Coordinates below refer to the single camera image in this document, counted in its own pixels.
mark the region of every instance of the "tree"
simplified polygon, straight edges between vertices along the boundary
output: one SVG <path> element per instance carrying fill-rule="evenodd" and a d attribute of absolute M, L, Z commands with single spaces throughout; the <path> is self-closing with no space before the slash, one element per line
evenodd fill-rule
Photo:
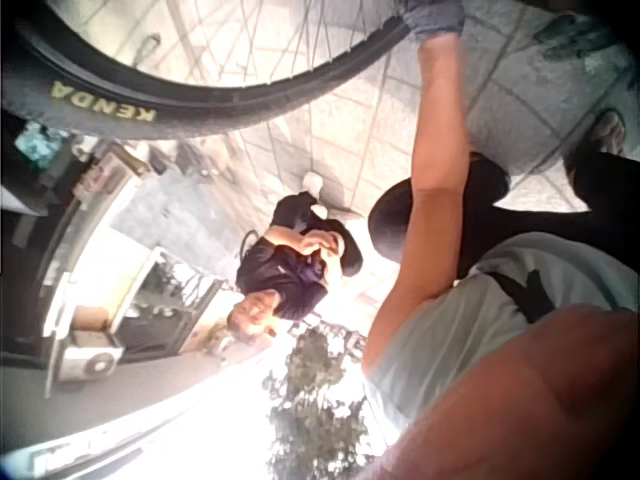
<path fill-rule="evenodd" d="M 268 462 L 274 479 L 348 478 L 373 460 L 358 451 L 367 434 L 364 394 L 350 403 L 331 395 L 345 376 L 347 357 L 345 348 L 332 353 L 327 335 L 309 329 L 287 356 L 286 373 L 271 371 L 263 381 L 274 402 L 269 419 L 276 438 Z"/>

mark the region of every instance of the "air conditioner unit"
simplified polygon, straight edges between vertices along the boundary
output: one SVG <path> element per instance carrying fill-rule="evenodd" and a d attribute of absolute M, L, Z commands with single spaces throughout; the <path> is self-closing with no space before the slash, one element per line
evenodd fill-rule
<path fill-rule="evenodd" d="M 124 347 L 108 332 L 73 330 L 62 353 L 58 381 L 79 382 L 107 377 L 115 370 Z"/>

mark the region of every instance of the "paved ground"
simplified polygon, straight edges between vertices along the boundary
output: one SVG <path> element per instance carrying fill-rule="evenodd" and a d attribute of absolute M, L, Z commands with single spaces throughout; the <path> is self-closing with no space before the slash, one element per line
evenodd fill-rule
<path fill-rule="evenodd" d="M 110 3 L 108 18 L 119 18 L 122 10 L 115 8 L 125 8 L 125 2 Z M 131 3 L 137 4 L 138 15 L 144 13 L 143 2 L 126 5 Z M 265 3 L 279 7 L 300 4 Z M 349 3 L 336 3 L 335 8 Z M 549 63 L 542 58 L 540 47 L 525 47 L 553 15 L 513 0 L 465 0 L 465 6 L 467 123 L 474 148 L 512 176 L 512 191 L 500 204 L 512 209 L 584 209 L 568 187 L 562 158 L 598 112 L 618 108 L 627 122 L 627 151 L 636 158 L 640 153 L 640 101 L 637 87 L 628 88 L 631 70 L 624 49 L 613 47 L 586 59 Z M 155 9 L 160 7 L 154 4 L 150 11 L 159 14 Z M 111 48 L 118 58 L 132 57 L 129 47 L 120 47 L 118 52 L 108 36 L 96 33 L 104 31 L 105 25 L 98 28 L 98 18 L 83 27 L 85 33 L 100 38 L 103 47 Z M 169 21 L 166 15 L 155 18 L 155 25 Z M 340 35 L 342 30 L 336 27 L 330 33 Z M 199 34 L 211 37 L 206 27 Z M 130 36 L 140 38 L 139 33 Z M 267 47 L 254 52 L 258 63 L 269 56 Z M 186 60 L 175 60 L 166 75 L 180 70 L 193 55 L 191 48 L 182 49 Z M 297 192 L 309 170 L 323 176 L 321 194 L 326 204 L 363 216 L 385 189 L 406 178 L 420 96 L 415 50 L 416 45 L 407 39 L 357 78 L 310 105 L 239 132 L 198 139 L 195 144 L 219 172 L 209 186 L 211 194 L 233 219 L 233 228 L 263 230 L 275 202 Z M 205 63 L 199 68 L 209 68 Z M 249 77 L 256 73 L 260 78 L 258 70 Z M 191 73 L 189 81 L 202 81 Z M 372 251 L 363 219 L 350 220 L 348 225 L 362 242 L 365 267 L 347 283 L 343 294 L 355 301 L 334 297 L 325 305 L 325 313 L 330 321 L 366 330 L 397 267 Z M 331 312 L 333 306 L 339 313 Z"/>

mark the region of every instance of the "man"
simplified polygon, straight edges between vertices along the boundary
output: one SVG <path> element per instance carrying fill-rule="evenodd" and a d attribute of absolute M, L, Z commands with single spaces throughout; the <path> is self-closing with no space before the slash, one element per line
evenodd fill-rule
<path fill-rule="evenodd" d="M 242 259 L 236 285 L 245 298 L 227 317 L 241 338 L 272 331 L 278 319 L 304 319 L 343 275 L 362 268 L 353 236 L 340 221 L 318 216 L 317 203 L 306 191 L 280 200 L 269 229 Z"/>
<path fill-rule="evenodd" d="M 363 478 L 580 478 L 637 399 L 640 165 L 598 151 L 621 150 L 607 112 L 568 165 L 591 212 L 493 207 L 508 183 L 470 161 L 463 19 L 459 0 L 407 2 L 422 100 L 411 179 L 369 218 L 400 270 L 362 368 L 387 437 L 415 425 Z"/>

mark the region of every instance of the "black strap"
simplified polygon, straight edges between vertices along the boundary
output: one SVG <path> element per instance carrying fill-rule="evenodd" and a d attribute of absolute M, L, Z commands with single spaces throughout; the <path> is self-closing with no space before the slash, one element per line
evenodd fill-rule
<path fill-rule="evenodd" d="M 547 291 L 544 289 L 544 285 L 542 285 L 540 270 L 532 270 L 529 272 L 524 286 L 502 273 L 487 272 L 486 275 L 493 278 L 502 291 L 511 297 L 527 319 L 527 323 L 536 323 L 542 317 L 556 309 Z"/>

